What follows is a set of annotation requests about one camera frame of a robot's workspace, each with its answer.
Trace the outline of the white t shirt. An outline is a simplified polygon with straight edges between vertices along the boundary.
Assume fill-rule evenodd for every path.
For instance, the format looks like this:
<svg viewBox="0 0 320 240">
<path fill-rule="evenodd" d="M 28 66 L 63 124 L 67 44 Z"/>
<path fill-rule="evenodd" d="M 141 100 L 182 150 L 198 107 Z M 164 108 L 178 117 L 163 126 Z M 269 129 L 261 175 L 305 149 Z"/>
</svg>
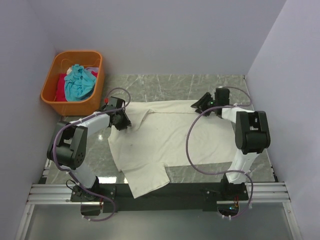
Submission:
<svg viewBox="0 0 320 240">
<path fill-rule="evenodd" d="M 132 102 L 125 109 L 131 126 L 112 127 L 108 138 L 118 171 L 124 173 L 134 198 L 170 182 L 166 167 L 188 166 L 186 138 L 198 114 L 190 100 Z M 195 165 L 227 163 L 237 148 L 229 120 L 214 114 L 202 116 L 189 138 L 189 153 Z"/>
</svg>

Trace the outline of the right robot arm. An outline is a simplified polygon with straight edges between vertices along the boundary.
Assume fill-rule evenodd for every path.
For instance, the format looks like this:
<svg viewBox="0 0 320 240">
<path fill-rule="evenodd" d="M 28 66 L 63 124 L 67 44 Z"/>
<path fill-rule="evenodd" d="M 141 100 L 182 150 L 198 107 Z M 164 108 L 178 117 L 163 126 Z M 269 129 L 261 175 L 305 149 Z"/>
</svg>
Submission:
<svg viewBox="0 0 320 240">
<path fill-rule="evenodd" d="M 190 165 L 199 173 L 205 175 L 223 175 L 220 184 L 225 190 L 238 188 L 246 180 L 251 181 L 249 170 L 255 159 L 271 144 L 268 118 L 265 111 L 247 110 L 250 104 L 230 104 L 231 86 L 220 86 L 214 94 L 206 92 L 191 107 L 199 116 L 191 124 L 187 132 L 185 151 Z M 191 161 L 189 154 L 190 134 L 200 117 L 217 117 L 235 124 L 234 140 L 236 153 L 228 170 L 222 172 L 204 172 L 198 169 Z"/>
</svg>

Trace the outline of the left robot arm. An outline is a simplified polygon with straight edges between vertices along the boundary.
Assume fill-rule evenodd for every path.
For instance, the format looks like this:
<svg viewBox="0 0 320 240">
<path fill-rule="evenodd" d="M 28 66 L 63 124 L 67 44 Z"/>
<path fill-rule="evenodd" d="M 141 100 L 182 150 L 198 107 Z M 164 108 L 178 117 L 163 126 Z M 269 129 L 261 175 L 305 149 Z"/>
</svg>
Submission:
<svg viewBox="0 0 320 240">
<path fill-rule="evenodd" d="M 47 149 L 47 158 L 58 168 L 75 178 L 79 186 L 91 192 L 99 191 L 99 180 L 84 163 L 87 138 L 101 129 L 115 127 L 126 130 L 131 126 L 125 112 L 126 101 L 118 97 L 109 97 L 105 105 L 93 114 L 76 121 L 59 121 L 53 132 Z"/>
</svg>

